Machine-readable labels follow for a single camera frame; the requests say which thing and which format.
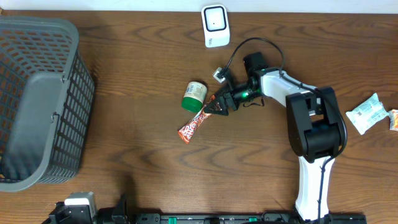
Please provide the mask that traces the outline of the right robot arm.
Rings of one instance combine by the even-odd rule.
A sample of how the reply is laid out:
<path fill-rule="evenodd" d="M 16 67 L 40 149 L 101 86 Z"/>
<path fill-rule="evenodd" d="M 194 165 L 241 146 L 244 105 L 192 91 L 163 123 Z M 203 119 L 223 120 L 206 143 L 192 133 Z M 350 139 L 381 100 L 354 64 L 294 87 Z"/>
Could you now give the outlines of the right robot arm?
<path fill-rule="evenodd" d="M 329 178 L 335 158 L 347 140 L 345 122 L 331 87 L 317 88 L 290 77 L 281 67 L 269 67 L 261 53 L 244 58 L 248 76 L 237 84 L 227 67 L 213 78 L 224 86 L 204 112 L 227 116 L 241 104 L 261 96 L 286 108 L 289 143 L 298 156 L 300 177 L 295 201 L 299 223 L 331 223 L 327 205 Z"/>

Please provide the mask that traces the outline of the orange tissue pack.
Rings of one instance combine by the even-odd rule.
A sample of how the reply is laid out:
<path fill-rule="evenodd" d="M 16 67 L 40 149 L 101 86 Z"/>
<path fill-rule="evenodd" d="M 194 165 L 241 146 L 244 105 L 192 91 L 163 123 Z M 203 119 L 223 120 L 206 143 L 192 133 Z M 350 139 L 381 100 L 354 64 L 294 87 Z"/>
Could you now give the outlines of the orange tissue pack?
<path fill-rule="evenodd" d="M 390 125 L 389 129 L 391 131 L 398 131 L 398 110 L 389 111 Z"/>

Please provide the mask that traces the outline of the green lid white jar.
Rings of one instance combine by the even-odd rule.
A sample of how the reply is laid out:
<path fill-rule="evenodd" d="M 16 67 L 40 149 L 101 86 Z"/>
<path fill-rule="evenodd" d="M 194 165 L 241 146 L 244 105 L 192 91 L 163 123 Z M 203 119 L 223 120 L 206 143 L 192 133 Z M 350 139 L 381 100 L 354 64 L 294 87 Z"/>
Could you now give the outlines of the green lid white jar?
<path fill-rule="evenodd" d="M 200 82 L 190 82 L 183 96 L 182 108 L 198 113 L 202 107 L 207 94 L 207 87 Z"/>

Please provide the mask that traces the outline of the orange chocolate bar wrapper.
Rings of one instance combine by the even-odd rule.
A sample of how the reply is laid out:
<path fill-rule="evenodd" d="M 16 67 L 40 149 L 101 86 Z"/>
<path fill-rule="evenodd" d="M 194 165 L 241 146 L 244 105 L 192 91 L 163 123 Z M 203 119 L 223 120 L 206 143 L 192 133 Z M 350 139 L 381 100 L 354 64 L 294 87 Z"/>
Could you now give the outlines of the orange chocolate bar wrapper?
<path fill-rule="evenodd" d="M 203 108 L 185 125 L 182 126 L 178 131 L 178 135 L 184 141 L 184 143 L 188 144 L 191 141 L 191 138 L 195 134 L 197 128 L 209 118 L 212 114 L 204 112 L 205 106 L 208 106 L 214 99 L 215 95 L 212 95 L 209 101 L 203 106 Z"/>

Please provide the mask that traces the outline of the teal wet wipes pack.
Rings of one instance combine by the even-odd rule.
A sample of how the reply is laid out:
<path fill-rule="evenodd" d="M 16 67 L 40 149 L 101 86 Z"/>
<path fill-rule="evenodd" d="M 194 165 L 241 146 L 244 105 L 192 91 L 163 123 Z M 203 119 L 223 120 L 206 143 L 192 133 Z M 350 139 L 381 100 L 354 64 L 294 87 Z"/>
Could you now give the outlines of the teal wet wipes pack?
<path fill-rule="evenodd" d="M 369 128 L 387 117 L 388 112 L 384 109 L 383 103 L 379 101 L 377 93 L 374 93 L 354 110 L 347 111 L 346 115 L 360 135 L 363 135 Z"/>

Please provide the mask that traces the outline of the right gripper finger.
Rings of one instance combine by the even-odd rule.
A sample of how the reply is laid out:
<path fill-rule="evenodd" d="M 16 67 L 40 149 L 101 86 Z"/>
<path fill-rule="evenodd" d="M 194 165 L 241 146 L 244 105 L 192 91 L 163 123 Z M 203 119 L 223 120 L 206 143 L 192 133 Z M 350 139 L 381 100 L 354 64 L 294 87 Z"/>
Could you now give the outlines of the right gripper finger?
<path fill-rule="evenodd" d="M 229 85 L 222 86 L 218 91 L 216 91 L 213 96 L 215 98 L 232 98 L 233 97 L 233 89 Z"/>
<path fill-rule="evenodd" d="M 203 109 L 204 113 L 228 116 L 228 104 L 223 96 L 212 96 Z"/>

